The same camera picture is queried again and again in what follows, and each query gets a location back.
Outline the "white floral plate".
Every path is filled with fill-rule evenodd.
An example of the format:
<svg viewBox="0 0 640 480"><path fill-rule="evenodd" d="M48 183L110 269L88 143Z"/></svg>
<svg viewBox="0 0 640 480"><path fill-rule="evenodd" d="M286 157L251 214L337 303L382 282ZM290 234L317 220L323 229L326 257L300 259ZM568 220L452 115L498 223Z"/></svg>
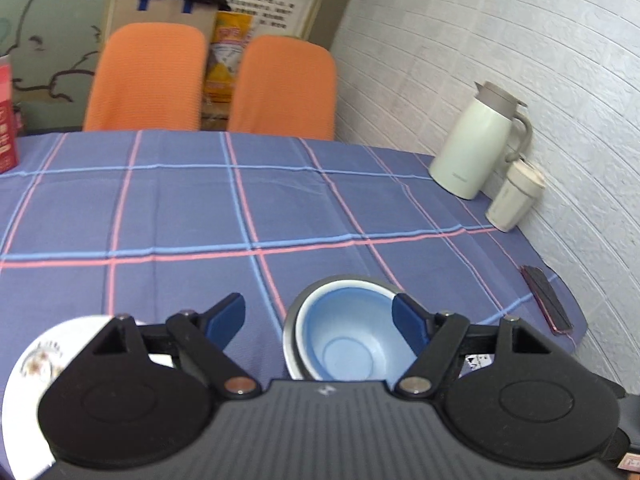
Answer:
<svg viewBox="0 0 640 480"><path fill-rule="evenodd" d="M72 318L38 336L9 374L1 409L1 429L9 471L15 479L35 479L54 463L38 424L38 405L75 356L111 321L105 314Z"/></svg>

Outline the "playing card near edge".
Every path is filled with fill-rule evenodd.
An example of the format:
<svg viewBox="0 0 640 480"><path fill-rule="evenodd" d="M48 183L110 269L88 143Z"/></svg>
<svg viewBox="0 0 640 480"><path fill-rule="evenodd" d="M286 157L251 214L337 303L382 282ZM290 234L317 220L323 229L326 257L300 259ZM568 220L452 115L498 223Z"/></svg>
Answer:
<svg viewBox="0 0 640 480"><path fill-rule="evenodd" d="M462 378L477 370L481 370L484 367L491 366L494 362L495 356L493 354L468 354L462 358L462 367L458 377Z"/></svg>

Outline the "black smartphone red case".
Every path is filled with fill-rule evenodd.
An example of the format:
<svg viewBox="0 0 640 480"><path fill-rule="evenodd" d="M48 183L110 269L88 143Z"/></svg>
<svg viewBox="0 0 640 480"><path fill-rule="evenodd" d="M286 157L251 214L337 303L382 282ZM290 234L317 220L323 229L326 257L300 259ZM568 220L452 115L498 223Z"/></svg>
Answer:
<svg viewBox="0 0 640 480"><path fill-rule="evenodd" d="M570 334L573 330L573 324L546 274L536 266L521 266L520 273L552 333L557 335Z"/></svg>

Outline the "blue plaid tablecloth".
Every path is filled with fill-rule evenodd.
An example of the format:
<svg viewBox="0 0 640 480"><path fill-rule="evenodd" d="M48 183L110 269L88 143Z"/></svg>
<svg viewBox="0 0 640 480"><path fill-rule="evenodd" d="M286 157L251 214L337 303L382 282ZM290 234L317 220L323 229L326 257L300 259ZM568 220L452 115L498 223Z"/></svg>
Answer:
<svg viewBox="0 0 640 480"><path fill-rule="evenodd" d="M229 354L262 382L284 374L285 312L309 284L355 274L474 322L548 323L521 277L544 270L587 322L557 264L488 201L435 184L423 154L221 132L50 133L20 142L1 177L1 371L48 328L90 314L162 322L230 292L247 303Z"/></svg>

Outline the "cream travel cup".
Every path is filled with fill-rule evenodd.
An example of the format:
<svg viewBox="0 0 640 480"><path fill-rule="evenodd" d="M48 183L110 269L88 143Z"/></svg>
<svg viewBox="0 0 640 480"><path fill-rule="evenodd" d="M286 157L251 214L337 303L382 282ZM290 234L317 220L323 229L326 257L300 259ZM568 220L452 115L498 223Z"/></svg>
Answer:
<svg viewBox="0 0 640 480"><path fill-rule="evenodd" d="M512 162L486 219L499 231L509 232L532 209L546 188L544 175L524 159Z"/></svg>

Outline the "cream thermos jug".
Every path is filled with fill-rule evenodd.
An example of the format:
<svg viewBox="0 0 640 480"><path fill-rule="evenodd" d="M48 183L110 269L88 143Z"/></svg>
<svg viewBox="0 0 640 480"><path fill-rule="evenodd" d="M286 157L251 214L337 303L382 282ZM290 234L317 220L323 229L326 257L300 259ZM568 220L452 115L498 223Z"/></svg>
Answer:
<svg viewBox="0 0 640 480"><path fill-rule="evenodd" d="M527 104L485 81L449 131L428 171L454 196L472 200L498 162L515 162L528 149L533 126L521 110Z"/></svg>

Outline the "red cracker box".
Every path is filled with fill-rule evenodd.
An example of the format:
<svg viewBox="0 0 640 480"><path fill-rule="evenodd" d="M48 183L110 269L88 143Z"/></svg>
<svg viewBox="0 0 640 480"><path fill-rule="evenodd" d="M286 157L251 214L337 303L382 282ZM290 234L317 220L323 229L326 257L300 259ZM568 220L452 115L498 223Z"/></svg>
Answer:
<svg viewBox="0 0 640 480"><path fill-rule="evenodd" d="M12 100L12 68L9 57L0 60L0 172L18 165L16 121Z"/></svg>

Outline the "right orange chair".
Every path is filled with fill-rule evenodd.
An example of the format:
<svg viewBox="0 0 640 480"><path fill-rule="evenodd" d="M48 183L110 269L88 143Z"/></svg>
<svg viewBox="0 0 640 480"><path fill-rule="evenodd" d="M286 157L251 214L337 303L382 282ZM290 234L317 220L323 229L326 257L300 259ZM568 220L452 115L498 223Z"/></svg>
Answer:
<svg viewBox="0 0 640 480"><path fill-rule="evenodd" d="M288 36L260 36L247 45L232 96L233 133L335 138L337 70L331 53Z"/></svg>

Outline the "orange chair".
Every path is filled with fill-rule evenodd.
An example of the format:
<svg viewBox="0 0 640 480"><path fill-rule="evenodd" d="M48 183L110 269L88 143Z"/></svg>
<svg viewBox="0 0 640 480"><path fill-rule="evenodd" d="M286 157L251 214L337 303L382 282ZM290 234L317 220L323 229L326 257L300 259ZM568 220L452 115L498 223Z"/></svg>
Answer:
<svg viewBox="0 0 640 480"><path fill-rule="evenodd" d="M247 45L232 96L233 133L335 138L337 70L331 53L288 36L260 36Z"/></svg>
<svg viewBox="0 0 640 480"><path fill-rule="evenodd" d="M198 130L207 55L205 36L192 26L122 26L101 53L82 128Z"/></svg>

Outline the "left orange chair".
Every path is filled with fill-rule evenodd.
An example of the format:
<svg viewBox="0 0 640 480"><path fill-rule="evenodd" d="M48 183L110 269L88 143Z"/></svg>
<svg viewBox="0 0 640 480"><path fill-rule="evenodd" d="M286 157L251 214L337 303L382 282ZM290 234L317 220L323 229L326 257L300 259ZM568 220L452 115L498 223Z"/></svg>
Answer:
<svg viewBox="0 0 640 480"><path fill-rule="evenodd" d="M205 36L192 26L122 26L101 53L82 128L198 130L207 55Z"/></svg>

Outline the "yellow snack package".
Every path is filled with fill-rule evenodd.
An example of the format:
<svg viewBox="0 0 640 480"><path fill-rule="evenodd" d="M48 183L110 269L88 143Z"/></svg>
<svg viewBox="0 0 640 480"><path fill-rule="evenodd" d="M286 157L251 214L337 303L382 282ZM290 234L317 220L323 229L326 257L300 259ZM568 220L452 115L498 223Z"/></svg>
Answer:
<svg viewBox="0 0 640 480"><path fill-rule="evenodd" d="M252 35L253 17L250 14L217 14L203 87L208 102L231 102L242 56Z"/></svg>

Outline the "brown paper bag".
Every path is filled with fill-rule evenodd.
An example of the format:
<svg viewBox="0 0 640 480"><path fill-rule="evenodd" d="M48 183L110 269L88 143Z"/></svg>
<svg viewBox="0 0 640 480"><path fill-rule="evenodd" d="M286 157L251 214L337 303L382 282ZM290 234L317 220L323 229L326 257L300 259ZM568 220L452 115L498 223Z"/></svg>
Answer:
<svg viewBox="0 0 640 480"><path fill-rule="evenodd" d="M184 44L200 32L200 43L212 39L218 8L186 0L112 0L108 7L103 45L116 37L127 51L147 51L160 44Z"/></svg>

